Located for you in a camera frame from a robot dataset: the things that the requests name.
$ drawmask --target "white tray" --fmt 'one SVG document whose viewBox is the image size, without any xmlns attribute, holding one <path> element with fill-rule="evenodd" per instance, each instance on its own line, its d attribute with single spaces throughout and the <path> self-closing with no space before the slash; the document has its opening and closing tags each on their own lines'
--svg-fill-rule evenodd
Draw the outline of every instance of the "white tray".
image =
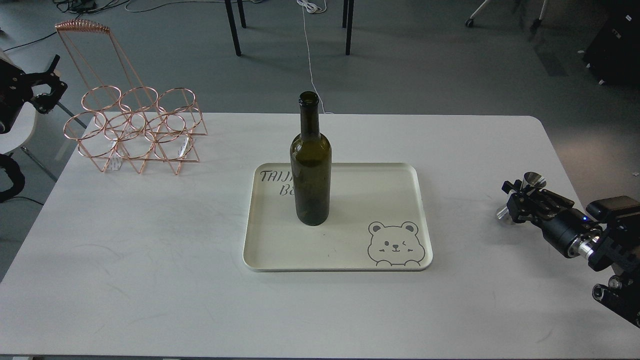
<svg viewBox="0 0 640 360">
<path fill-rule="evenodd" d="M 298 220 L 292 189 L 290 164 L 256 169 L 243 253 L 252 270 L 423 270 L 431 263 L 411 165 L 332 164 L 329 217 L 318 226 Z"/>
</svg>

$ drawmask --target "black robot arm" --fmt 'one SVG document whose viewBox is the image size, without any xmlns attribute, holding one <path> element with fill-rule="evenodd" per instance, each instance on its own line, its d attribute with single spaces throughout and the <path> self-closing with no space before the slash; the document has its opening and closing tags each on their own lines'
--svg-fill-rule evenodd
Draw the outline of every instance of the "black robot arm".
<svg viewBox="0 0 640 360">
<path fill-rule="evenodd" d="M 505 181 L 502 191 L 509 199 L 498 218 L 534 224 L 564 257 L 583 256 L 595 271 L 611 266 L 615 275 L 607 285 L 594 286 L 592 296 L 640 327 L 640 202 L 627 196 L 594 201 L 586 208 L 592 220 L 546 185 L 534 172 Z"/>
<path fill-rule="evenodd" d="M 60 56 L 54 56 L 49 68 L 44 72 L 26 74 L 14 64 L 0 58 L 0 134 L 11 130 L 15 119 L 25 102 L 30 102 L 39 113 L 50 112 L 67 90 L 67 84 L 60 81 L 54 70 Z M 48 85 L 48 94 L 33 95 L 33 87 Z"/>
</svg>

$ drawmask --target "white table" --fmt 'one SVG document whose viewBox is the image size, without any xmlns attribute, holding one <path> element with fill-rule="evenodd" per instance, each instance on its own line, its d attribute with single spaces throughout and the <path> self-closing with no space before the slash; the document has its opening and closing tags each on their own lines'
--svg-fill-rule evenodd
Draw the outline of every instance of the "white table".
<svg viewBox="0 0 640 360">
<path fill-rule="evenodd" d="M 500 187 L 537 171 L 577 196 L 532 117 L 326 115 L 335 162 L 407 162 L 433 245 L 422 272 L 255 273 L 243 263 L 253 171 L 286 162 L 297 115 L 207 114 L 202 162 L 175 176 L 69 161 L 0 284 L 0 352 L 162 357 L 637 357 L 606 283 Z"/>
</svg>

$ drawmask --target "cartoon bear drawing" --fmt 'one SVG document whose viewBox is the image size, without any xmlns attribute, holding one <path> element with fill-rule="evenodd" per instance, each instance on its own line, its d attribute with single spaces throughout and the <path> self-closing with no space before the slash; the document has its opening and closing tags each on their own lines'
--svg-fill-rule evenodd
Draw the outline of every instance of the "cartoon bear drawing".
<svg viewBox="0 0 640 360">
<path fill-rule="evenodd" d="M 369 224 L 371 244 L 367 251 L 376 266 L 420 266 L 424 247 L 418 239 L 418 227 L 411 221 L 400 226 L 384 226 L 374 221 Z"/>
</svg>

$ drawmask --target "wine bottle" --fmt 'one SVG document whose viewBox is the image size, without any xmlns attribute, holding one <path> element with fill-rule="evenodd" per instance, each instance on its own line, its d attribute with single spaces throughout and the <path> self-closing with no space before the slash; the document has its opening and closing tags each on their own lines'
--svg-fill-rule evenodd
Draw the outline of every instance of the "wine bottle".
<svg viewBox="0 0 640 360">
<path fill-rule="evenodd" d="M 303 92 L 298 102 L 300 134 L 289 149 L 296 214 L 304 224 L 319 225 L 329 216 L 331 145 L 320 133 L 318 95 Z"/>
</svg>

